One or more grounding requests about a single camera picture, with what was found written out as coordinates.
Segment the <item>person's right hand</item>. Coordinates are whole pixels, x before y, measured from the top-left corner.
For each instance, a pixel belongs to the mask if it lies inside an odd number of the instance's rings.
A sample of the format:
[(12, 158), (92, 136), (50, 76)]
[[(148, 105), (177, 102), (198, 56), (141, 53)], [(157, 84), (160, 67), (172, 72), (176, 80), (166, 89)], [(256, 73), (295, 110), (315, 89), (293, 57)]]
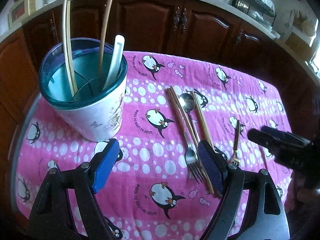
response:
[(304, 187), (305, 178), (291, 173), (291, 181), (287, 188), (287, 196), (284, 204), (286, 213), (293, 211), (296, 207), (296, 201), (304, 204), (319, 202), (319, 189), (307, 189)]

